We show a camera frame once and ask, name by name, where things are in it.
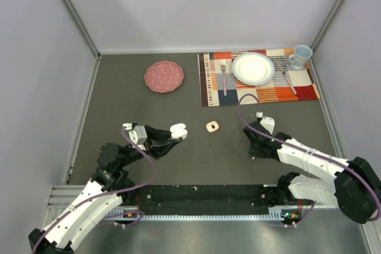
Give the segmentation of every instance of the pink handle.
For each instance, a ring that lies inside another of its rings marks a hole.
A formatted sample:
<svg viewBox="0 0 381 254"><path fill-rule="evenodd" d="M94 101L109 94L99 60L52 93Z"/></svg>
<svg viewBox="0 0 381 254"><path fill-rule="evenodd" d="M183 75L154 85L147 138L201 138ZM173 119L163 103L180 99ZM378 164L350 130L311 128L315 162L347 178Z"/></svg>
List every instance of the pink handle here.
<svg viewBox="0 0 381 254"><path fill-rule="evenodd" d="M224 81L224 96L227 96L227 90L226 90L226 75L223 74L223 81Z"/></svg>

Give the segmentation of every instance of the plate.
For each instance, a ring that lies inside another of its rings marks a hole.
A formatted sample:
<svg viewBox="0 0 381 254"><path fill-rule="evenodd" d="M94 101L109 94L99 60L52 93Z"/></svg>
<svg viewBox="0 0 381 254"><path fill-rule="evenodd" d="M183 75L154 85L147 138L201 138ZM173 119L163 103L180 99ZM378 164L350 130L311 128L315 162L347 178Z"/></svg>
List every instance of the plate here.
<svg viewBox="0 0 381 254"><path fill-rule="evenodd" d="M145 84L154 92L166 93L177 89L184 79L183 69L175 62L156 62L144 75Z"/></svg>
<svg viewBox="0 0 381 254"><path fill-rule="evenodd" d="M259 86L273 78L275 69L273 62L266 56L249 52L234 59L232 71L242 83Z"/></svg>

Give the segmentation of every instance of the placemat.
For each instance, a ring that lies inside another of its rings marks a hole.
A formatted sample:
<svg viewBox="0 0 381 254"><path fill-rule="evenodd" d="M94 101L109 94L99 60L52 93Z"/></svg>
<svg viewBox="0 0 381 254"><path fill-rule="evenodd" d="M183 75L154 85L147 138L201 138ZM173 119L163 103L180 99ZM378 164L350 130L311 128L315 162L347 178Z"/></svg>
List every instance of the placemat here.
<svg viewBox="0 0 381 254"><path fill-rule="evenodd" d="M271 81L261 86L249 86L242 83L233 75L232 61L245 52L256 52L267 56L274 64L275 74ZM198 55L201 102L202 106L236 105L246 93L252 93L259 101L305 101L319 99L320 95L308 64L302 70L291 67L288 56L293 54L293 48L250 50L242 52L218 52ZM226 60L227 96L223 92L223 79L220 60ZM276 63L279 63L291 80L296 94L287 84ZM252 97L247 97L242 104L255 104Z"/></svg>

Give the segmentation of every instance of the light blue mug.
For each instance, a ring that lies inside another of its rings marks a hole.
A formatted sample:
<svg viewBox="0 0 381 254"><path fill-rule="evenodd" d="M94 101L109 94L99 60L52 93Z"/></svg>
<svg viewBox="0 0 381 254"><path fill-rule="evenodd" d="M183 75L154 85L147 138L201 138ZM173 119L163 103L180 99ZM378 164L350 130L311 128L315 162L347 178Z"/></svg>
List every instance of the light blue mug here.
<svg viewBox="0 0 381 254"><path fill-rule="evenodd" d="M301 70L304 64L312 57L312 49L306 45L296 46L293 54L288 57L291 67L296 70Z"/></svg>

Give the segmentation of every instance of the white wall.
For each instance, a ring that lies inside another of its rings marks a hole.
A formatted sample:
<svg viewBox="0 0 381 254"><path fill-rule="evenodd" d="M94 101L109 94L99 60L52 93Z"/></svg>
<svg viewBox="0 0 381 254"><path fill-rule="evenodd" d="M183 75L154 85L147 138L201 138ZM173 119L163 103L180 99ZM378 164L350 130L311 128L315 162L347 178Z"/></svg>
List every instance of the white wall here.
<svg viewBox="0 0 381 254"><path fill-rule="evenodd" d="M61 0L0 0L0 253L30 253L94 57Z"/></svg>
<svg viewBox="0 0 381 254"><path fill-rule="evenodd" d="M101 52L312 44L336 0L72 0Z"/></svg>
<svg viewBox="0 0 381 254"><path fill-rule="evenodd" d="M315 53L348 158L381 175L381 0L346 0Z"/></svg>

